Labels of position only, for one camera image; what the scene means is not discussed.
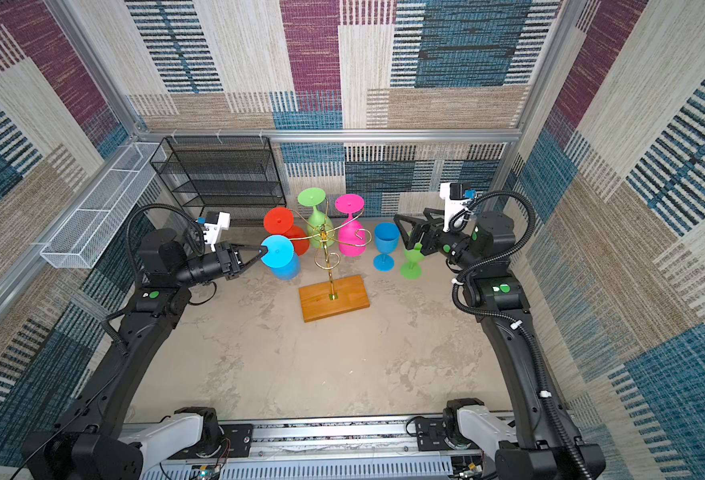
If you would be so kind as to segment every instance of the wooden base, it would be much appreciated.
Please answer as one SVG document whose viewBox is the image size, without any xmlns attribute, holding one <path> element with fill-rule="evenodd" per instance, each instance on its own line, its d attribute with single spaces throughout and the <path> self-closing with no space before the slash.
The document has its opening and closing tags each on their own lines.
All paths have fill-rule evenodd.
<svg viewBox="0 0 705 480">
<path fill-rule="evenodd" d="M 334 279 L 334 290 L 338 298 L 331 300 L 328 298 L 328 294 L 331 293 L 328 282 L 300 287 L 302 317 L 305 322 L 360 310 L 371 305 L 360 275 Z"/>
</svg>

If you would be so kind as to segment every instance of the white mesh basket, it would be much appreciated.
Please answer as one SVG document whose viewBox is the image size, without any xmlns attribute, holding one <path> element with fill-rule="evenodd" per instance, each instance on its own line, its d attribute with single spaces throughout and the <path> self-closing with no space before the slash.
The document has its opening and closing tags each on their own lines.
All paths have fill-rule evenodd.
<svg viewBox="0 0 705 480">
<path fill-rule="evenodd" d="M 80 203 L 40 252 L 54 268 L 93 268 L 155 176 L 150 165 L 166 154 L 156 143 L 136 142 Z"/>
</svg>

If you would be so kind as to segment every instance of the concrete-look surface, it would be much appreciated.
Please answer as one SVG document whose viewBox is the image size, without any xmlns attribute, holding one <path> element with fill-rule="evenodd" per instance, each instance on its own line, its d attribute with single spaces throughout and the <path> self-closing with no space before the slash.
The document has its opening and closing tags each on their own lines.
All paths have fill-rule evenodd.
<svg viewBox="0 0 705 480">
<path fill-rule="evenodd" d="M 371 231 L 375 225 L 364 222 Z M 242 228 L 223 239 L 259 244 L 266 236 Z M 399 273 L 402 246 L 389 272 L 374 268 L 373 242 L 359 257 L 342 256 L 335 277 L 362 275 L 371 306 L 305 323 L 297 289 L 327 280 L 314 251 L 300 256 L 302 271 L 290 282 L 260 262 L 239 279 L 218 280 L 212 301 L 188 306 L 150 364 L 127 421 L 156 422 L 184 406 L 213 406 L 219 418 L 439 412 L 446 400 L 466 396 L 510 409 L 489 341 L 452 304 L 453 274 L 442 255 L 428 256 L 417 280 Z M 211 288 L 196 287 L 194 300 Z"/>
</svg>

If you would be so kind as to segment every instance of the white wire basket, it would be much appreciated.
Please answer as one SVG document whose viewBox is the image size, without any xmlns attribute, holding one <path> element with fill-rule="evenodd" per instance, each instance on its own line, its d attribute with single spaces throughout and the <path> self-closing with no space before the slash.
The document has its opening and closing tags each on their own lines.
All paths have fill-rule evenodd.
<svg viewBox="0 0 705 480">
<path fill-rule="evenodd" d="M 94 268 L 147 185 L 150 165 L 165 160 L 156 143 L 135 142 L 80 203 L 40 252 L 54 268 Z"/>
</svg>

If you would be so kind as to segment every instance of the pink goblet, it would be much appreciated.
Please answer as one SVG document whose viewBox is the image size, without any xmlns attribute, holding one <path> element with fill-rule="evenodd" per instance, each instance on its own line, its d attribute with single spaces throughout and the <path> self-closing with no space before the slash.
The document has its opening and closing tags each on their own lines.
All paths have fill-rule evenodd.
<svg viewBox="0 0 705 480">
<path fill-rule="evenodd" d="M 363 197 L 355 194 L 345 194 L 336 199 L 336 209 L 347 214 L 346 225 L 337 232 L 339 252 L 344 256 L 358 256 L 366 251 L 366 232 L 362 230 L 360 222 L 353 220 L 353 214 L 359 212 L 364 203 Z"/>
</svg>

